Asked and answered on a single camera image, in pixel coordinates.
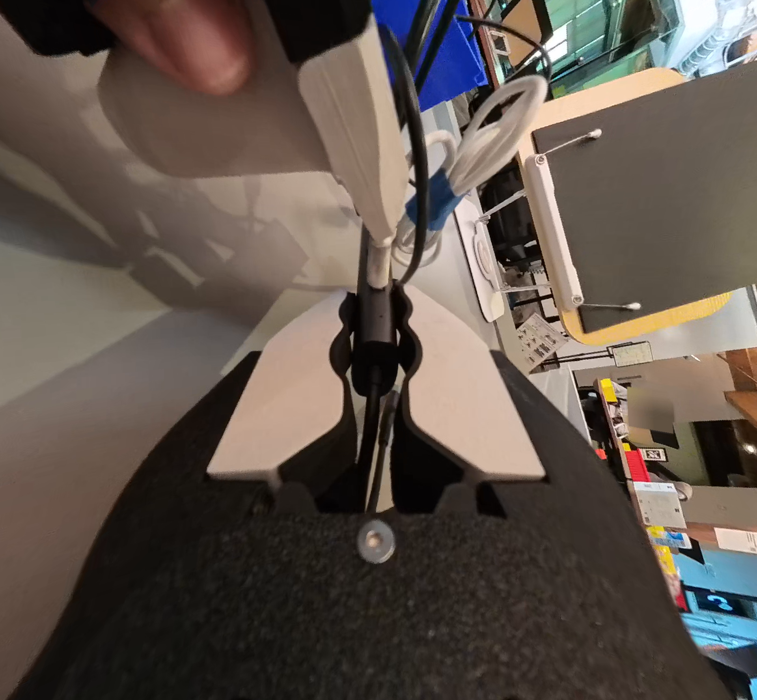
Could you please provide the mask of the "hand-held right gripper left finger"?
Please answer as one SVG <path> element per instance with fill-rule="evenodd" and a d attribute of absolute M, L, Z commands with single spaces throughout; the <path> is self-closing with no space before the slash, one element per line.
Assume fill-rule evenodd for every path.
<path fill-rule="evenodd" d="M 346 290 L 332 292 L 267 342 L 207 466 L 210 478 L 282 484 L 286 461 L 337 426 L 344 387 L 329 351 L 346 299 Z"/>

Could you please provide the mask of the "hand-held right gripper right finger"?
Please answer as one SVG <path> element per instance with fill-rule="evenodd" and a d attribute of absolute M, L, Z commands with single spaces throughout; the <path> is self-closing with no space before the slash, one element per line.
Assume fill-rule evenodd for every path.
<path fill-rule="evenodd" d="M 474 481 L 540 481 L 545 469 L 487 343 L 409 286 L 403 390 L 410 427 Z"/>

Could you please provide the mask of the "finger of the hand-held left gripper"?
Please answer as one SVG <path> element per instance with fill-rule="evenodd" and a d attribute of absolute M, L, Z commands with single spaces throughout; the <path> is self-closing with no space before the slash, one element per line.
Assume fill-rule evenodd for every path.
<path fill-rule="evenodd" d="M 389 246 L 403 212 L 409 169 L 378 24 L 306 60 L 298 88 L 332 174 L 373 242 Z"/>

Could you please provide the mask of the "person's left hand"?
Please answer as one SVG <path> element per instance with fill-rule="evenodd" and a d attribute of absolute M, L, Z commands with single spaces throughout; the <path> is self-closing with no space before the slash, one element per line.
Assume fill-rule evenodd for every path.
<path fill-rule="evenodd" d="M 254 73 L 244 0 L 90 0 L 86 8 L 124 46 L 189 90 L 229 96 Z"/>

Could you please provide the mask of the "white cardboard box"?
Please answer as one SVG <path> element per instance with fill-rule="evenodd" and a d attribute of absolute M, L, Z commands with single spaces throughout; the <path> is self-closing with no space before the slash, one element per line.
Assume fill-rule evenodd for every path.
<path fill-rule="evenodd" d="M 645 525 L 676 530 L 687 528 L 681 498 L 673 483 L 634 481 L 632 487 Z"/>

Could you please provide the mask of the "black board with wooden frame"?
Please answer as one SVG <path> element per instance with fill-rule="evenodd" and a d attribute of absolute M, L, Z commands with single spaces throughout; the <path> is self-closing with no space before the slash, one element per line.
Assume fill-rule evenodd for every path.
<path fill-rule="evenodd" d="M 756 280 L 756 67 L 684 80 L 649 69 L 550 100 L 526 127 L 525 159 L 548 155 L 589 303 L 639 313 L 561 312 L 577 343 L 621 343 L 715 313 Z"/>

